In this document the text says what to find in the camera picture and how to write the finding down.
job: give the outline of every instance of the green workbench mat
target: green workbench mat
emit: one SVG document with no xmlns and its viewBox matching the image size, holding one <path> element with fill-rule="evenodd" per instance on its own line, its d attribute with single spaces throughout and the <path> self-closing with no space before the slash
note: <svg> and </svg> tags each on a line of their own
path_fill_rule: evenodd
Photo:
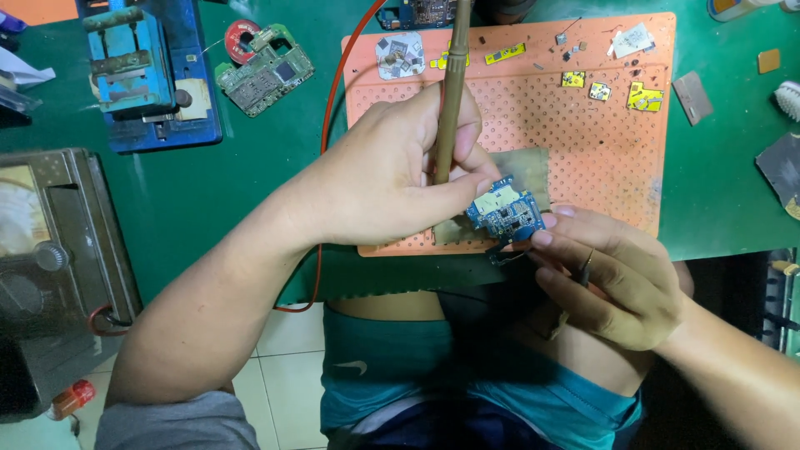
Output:
<svg viewBox="0 0 800 450">
<path fill-rule="evenodd" d="M 238 18 L 261 26 L 282 23 L 317 72 L 256 119 L 218 91 L 225 135 L 218 145 L 127 156 L 108 150 L 88 84 L 86 33 L 80 22 L 31 27 L 20 37 L 19 55 L 37 68 L 52 66 L 57 78 L 28 92 L 44 104 L 34 112 L 33 126 L 0 130 L 0 151 L 85 147 L 100 155 L 139 290 L 149 303 L 272 190 L 318 157 L 341 39 L 352 33 L 371 3 L 353 0 L 345 8 L 313 0 L 251 1 L 237 2 L 237 12 L 201 2 L 206 45 L 217 42 Z M 539 0 L 526 22 L 666 10 L 678 17 L 674 78 L 697 71 L 715 111 L 693 128 L 677 103 L 671 108 L 660 240 L 674 259 L 795 246 L 800 223 L 781 208 L 754 157 L 787 131 L 800 131 L 770 97 L 780 82 L 800 79 L 800 56 L 794 49 L 800 14 L 774 6 L 723 24 L 708 16 L 701 1 Z M 474 25 L 481 23 L 475 19 Z M 375 20 L 366 28 L 366 33 L 379 31 Z M 589 44 L 605 49 L 608 42 Z M 781 69 L 758 75 L 758 53 L 773 48 L 782 52 Z M 212 67 L 230 60 L 221 44 L 208 55 Z M 343 102 L 336 106 L 332 142 L 346 129 Z M 280 304 L 308 297 L 314 264 L 313 255 L 304 260 Z M 506 276 L 483 255 L 362 258 L 353 247 L 326 246 L 320 296 L 491 283 Z"/>
</svg>

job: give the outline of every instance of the green circuit board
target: green circuit board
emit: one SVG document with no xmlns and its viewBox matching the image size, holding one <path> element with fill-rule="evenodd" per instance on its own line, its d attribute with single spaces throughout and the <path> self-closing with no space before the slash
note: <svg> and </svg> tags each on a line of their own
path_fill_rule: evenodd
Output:
<svg viewBox="0 0 800 450">
<path fill-rule="evenodd" d="M 237 68 L 224 63 L 214 75 L 217 85 L 245 114 L 255 117 L 311 78 L 314 64 L 285 26 L 275 23 L 250 42 L 255 53 Z"/>
</svg>

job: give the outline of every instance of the teal shorts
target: teal shorts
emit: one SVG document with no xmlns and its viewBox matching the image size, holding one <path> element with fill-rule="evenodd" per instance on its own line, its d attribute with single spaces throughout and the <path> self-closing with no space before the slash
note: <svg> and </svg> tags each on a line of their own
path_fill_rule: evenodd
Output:
<svg viewBox="0 0 800 450">
<path fill-rule="evenodd" d="M 458 393 L 497 404 L 562 448 L 611 449 L 642 414 L 634 397 L 601 388 L 524 345 L 487 342 L 456 355 L 445 320 L 359 319 L 325 306 L 322 433 L 355 425 L 397 400 Z"/>
</svg>

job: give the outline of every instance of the hand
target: hand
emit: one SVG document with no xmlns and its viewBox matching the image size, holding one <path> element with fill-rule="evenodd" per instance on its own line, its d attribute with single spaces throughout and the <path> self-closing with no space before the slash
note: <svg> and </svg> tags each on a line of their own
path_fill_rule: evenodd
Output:
<svg viewBox="0 0 800 450">
<path fill-rule="evenodd" d="M 547 231 L 531 238 L 534 252 L 578 270 L 594 248 L 595 295 L 554 267 L 536 271 L 539 286 L 570 313 L 570 323 L 630 350 L 650 350 L 680 324 L 688 298 L 666 249 L 644 231 L 572 206 L 544 214 Z"/>
<path fill-rule="evenodd" d="M 450 182 L 429 186 L 441 84 L 375 103 L 339 142 L 290 180 L 291 219 L 314 243 L 379 245 L 450 219 L 500 173 L 476 141 L 482 120 L 464 88 Z"/>
</svg>

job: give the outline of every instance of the red cable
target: red cable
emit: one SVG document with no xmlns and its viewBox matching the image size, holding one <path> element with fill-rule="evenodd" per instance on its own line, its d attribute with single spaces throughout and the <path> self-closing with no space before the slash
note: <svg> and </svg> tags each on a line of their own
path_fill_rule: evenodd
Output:
<svg viewBox="0 0 800 450">
<path fill-rule="evenodd" d="M 350 36 L 350 40 L 347 41 L 347 45 L 345 46 L 345 50 L 342 52 L 342 57 L 339 59 L 339 65 L 336 67 L 336 73 L 334 74 L 334 84 L 330 87 L 330 93 L 328 94 L 328 105 L 325 108 L 325 118 L 322 120 L 322 145 L 319 148 L 319 154 L 322 156 L 326 150 L 328 150 L 328 128 L 330 127 L 330 113 L 334 108 L 334 100 L 336 99 L 336 90 L 339 88 L 339 79 L 342 77 L 342 74 L 345 70 L 345 63 L 347 62 L 347 58 L 350 56 L 350 51 L 353 50 L 353 45 L 355 44 L 356 39 L 358 36 L 361 35 L 361 32 L 364 31 L 364 27 L 367 23 L 374 17 L 378 10 L 381 9 L 383 3 L 386 0 L 377 0 L 372 7 L 364 14 L 364 17 L 361 21 L 356 25 L 353 34 Z M 306 304 L 304 307 L 300 307 L 298 309 L 291 309 L 288 307 L 280 307 L 276 306 L 273 309 L 277 309 L 278 311 L 284 312 L 303 312 L 308 311 L 314 302 L 317 301 L 317 294 L 319 293 L 319 278 L 322 272 L 322 244 L 317 246 L 317 279 L 314 281 L 314 294 L 311 295 L 311 301 Z"/>
<path fill-rule="evenodd" d="M 89 314 L 89 319 L 86 320 L 86 324 L 89 326 L 89 331 L 92 332 L 93 335 L 100 336 L 100 337 L 114 337 L 114 336 L 121 336 L 127 334 L 127 330 L 123 331 L 103 331 L 98 330 L 97 326 L 94 324 L 94 320 L 97 318 L 98 314 L 104 309 L 112 309 L 111 305 L 102 305 L 101 307 L 95 309 L 94 311 Z"/>
</svg>

